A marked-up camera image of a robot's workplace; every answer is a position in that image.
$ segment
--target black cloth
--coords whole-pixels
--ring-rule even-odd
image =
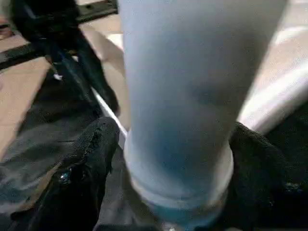
[[[55,80],[49,72],[16,140],[0,163],[0,212],[10,213],[24,203],[42,178],[72,153],[81,132],[101,116],[97,108],[88,106],[74,92],[69,84]],[[225,209],[215,226],[243,230],[308,227],[306,119],[306,110],[295,112],[267,135],[270,142],[236,124],[230,140],[234,174]],[[124,168],[118,148],[93,228],[96,231],[138,230],[121,188]],[[1,230],[7,230],[12,221],[6,215],[0,216],[1,220]]]

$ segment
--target floor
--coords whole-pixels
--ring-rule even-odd
[[[92,21],[88,25],[106,36],[120,31],[120,20],[117,15]],[[82,28],[87,30],[89,26],[83,25]],[[21,36],[1,40],[0,52],[25,43],[26,41]],[[44,58],[37,58],[5,69],[0,73],[0,158],[14,139],[16,129],[44,80],[48,68],[49,64]],[[114,74],[114,70],[109,65],[106,65],[106,69],[109,75]]]

